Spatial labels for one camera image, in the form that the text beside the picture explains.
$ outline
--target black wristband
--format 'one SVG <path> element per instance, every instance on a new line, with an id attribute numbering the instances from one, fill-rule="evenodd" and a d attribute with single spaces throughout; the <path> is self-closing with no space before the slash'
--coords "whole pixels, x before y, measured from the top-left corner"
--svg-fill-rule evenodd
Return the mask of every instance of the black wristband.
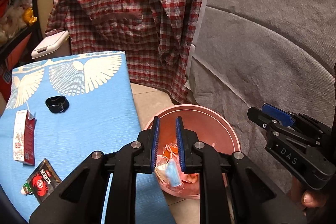
<path id="1" fill-rule="evenodd" d="M 45 101 L 45 104 L 52 113 L 65 112 L 70 105 L 69 101 L 63 95 L 50 97 Z"/>

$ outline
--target gray fabric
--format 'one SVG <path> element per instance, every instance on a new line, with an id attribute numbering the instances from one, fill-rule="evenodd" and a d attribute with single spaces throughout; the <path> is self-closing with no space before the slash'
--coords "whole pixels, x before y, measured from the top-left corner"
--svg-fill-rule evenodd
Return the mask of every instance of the gray fabric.
<path id="1" fill-rule="evenodd" d="M 335 107 L 336 0 L 207 0 L 189 58 L 197 103 L 233 126 L 246 153 L 284 191 L 290 173 L 247 118 L 270 103 L 331 126 Z"/>

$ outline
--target red crab logo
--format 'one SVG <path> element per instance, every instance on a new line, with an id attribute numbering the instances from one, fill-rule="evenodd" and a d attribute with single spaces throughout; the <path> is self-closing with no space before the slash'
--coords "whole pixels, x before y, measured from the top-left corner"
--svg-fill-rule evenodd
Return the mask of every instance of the red crab logo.
<path id="1" fill-rule="evenodd" d="M 48 186 L 43 181 L 42 176 L 40 173 L 37 173 L 32 179 L 33 187 L 37 187 L 37 194 L 39 196 L 44 196 L 48 190 Z"/>

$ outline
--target blue face mask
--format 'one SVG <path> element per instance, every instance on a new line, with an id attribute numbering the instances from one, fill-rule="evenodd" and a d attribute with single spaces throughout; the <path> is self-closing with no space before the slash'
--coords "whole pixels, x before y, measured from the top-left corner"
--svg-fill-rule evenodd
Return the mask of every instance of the blue face mask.
<path id="1" fill-rule="evenodd" d="M 177 187 L 182 184 L 182 181 L 179 176 L 179 172 L 176 167 L 174 160 L 170 160 L 166 165 L 165 175 L 169 180 L 169 184 L 172 187 Z"/>

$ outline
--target blue tablecloth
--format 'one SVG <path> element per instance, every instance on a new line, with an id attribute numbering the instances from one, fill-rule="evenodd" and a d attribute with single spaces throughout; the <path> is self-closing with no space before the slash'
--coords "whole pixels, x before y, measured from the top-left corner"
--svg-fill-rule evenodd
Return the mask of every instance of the blue tablecloth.
<path id="1" fill-rule="evenodd" d="M 70 107 L 54 114 L 45 100 L 59 94 L 68 98 Z M 36 117 L 35 166 L 13 160 L 15 115 L 27 105 Z M 0 184 L 28 221 L 39 204 L 33 195 L 24 196 L 20 190 L 44 158 L 63 180 L 92 151 L 111 153 L 136 140 L 140 126 L 125 52 L 80 54 L 14 69 L 12 95 L 0 118 L 0 129 Z M 136 222 L 175 223 L 153 174 L 137 176 Z"/>

